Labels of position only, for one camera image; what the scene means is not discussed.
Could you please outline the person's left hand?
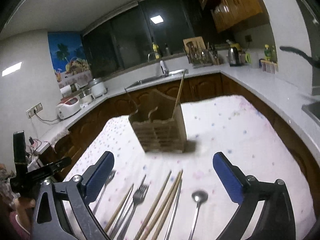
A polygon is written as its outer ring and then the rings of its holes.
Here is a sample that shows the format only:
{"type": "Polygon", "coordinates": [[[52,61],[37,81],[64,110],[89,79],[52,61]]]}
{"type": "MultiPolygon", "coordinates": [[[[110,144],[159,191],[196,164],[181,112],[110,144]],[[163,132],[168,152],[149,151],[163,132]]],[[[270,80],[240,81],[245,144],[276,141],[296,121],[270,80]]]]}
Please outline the person's left hand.
{"type": "Polygon", "coordinates": [[[35,199],[19,197],[14,200],[16,207],[17,221],[19,225],[24,228],[27,232],[31,231],[31,218],[29,210],[35,207],[35,199]]]}

